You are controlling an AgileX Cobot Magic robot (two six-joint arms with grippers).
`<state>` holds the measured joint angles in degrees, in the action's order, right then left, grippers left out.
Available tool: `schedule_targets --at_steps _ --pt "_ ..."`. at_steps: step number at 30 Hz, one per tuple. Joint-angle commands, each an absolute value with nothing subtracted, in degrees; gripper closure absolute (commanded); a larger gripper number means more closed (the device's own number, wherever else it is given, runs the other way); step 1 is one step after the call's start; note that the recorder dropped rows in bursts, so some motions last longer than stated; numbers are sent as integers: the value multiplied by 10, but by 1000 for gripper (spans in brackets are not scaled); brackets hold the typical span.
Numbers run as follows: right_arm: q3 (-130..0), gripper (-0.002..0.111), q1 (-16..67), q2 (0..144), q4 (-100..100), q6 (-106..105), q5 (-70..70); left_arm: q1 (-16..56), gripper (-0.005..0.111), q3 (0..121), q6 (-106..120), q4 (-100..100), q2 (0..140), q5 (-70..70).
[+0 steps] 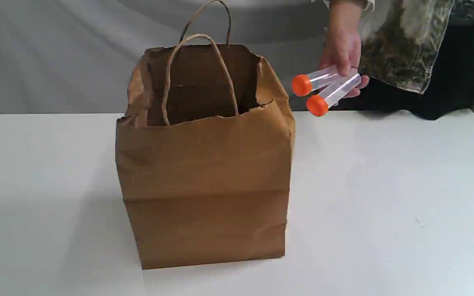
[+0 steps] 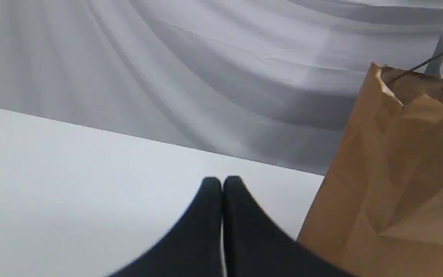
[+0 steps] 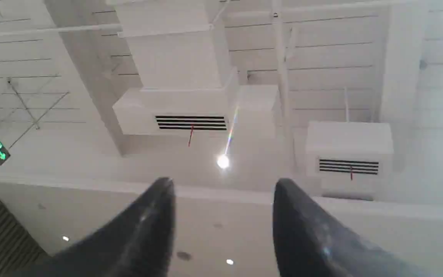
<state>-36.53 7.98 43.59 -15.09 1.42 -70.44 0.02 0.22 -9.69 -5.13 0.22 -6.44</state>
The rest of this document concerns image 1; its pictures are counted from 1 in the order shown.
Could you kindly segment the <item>person's right hand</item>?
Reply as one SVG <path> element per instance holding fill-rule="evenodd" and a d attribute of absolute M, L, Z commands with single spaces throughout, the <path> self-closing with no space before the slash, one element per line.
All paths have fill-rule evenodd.
<path fill-rule="evenodd" d="M 361 39 L 357 26 L 329 25 L 318 67 L 334 66 L 341 77 L 349 77 L 360 64 Z"/>

